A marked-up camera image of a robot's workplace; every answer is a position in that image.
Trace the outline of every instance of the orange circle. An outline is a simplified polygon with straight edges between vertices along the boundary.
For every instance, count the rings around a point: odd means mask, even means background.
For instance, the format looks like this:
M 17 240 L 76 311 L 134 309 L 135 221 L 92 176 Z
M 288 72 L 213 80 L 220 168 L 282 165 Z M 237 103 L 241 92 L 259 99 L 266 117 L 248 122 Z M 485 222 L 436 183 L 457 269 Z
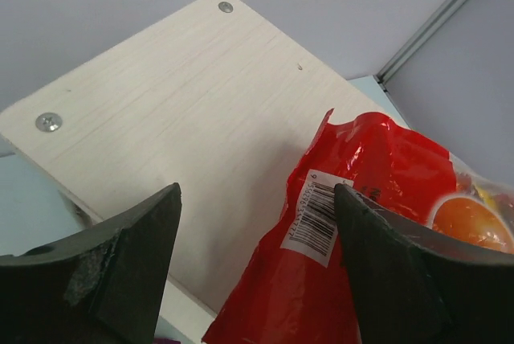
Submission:
M 501 219 L 470 198 L 450 198 L 444 202 L 435 213 L 432 228 L 469 244 L 514 253 L 514 240 Z

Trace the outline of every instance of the metal screw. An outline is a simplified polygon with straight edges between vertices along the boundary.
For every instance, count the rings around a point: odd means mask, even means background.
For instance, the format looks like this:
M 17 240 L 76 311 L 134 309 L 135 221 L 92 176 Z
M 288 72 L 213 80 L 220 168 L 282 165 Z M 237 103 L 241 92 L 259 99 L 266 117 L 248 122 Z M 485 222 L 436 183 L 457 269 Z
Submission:
M 218 4 L 218 8 L 220 9 L 221 12 L 225 12 L 225 13 L 231 13 L 234 10 L 234 7 L 232 6 L 232 4 L 230 4 L 229 2 L 226 2 L 226 1 L 221 1 Z
M 53 133 L 62 125 L 63 118 L 56 113 L 43 113 L 35 120 L 35 126 L 44 133 Z

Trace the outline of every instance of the chip bag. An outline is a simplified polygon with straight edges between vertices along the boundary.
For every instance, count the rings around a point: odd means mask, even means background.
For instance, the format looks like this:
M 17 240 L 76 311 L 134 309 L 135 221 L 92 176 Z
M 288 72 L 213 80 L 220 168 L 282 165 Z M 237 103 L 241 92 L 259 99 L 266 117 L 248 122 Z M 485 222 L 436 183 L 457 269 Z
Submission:
M 288 179 L 279 222 L 206 332 L 207 344 L 360 342 L 337 242 L 337 183 L 458 240 L 514 253 L 512 189 L 386 115 L 331 125 L 331 112 Z

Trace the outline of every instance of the table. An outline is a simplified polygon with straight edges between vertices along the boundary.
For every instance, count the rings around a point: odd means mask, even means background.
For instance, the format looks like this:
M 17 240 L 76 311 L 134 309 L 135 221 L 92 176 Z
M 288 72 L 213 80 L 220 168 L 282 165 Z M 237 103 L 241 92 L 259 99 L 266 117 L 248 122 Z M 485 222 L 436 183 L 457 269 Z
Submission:
M 180 183 L 161 316 L 199 342 L 331 108 L 384 112 L 241 1 L 198 0 L 9 107 L 0 133 L 96 222 Z M 62 126 L 37 129 L 44 113 Z

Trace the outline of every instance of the small hole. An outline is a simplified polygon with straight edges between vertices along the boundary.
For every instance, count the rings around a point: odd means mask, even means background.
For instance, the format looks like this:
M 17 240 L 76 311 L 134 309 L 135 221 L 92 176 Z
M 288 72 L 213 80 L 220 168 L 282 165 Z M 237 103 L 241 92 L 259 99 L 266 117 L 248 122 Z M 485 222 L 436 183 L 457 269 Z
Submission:
M 220 9 L 221 12 L 225 12 L 225 13 L 231 13 L 234 10 L 234 7 L 232 6 L 232 4 L 230 4 L 229 2 L 226 2 L 226 1 L 221 1 L 218 4 L 218 8 Z
M 37 248 L 33 248 L 29 250 L 24 256 L 37 256 L 38 254 L 48 253 L 54 250 L 54 248 L 50 245 L 38 246 Z

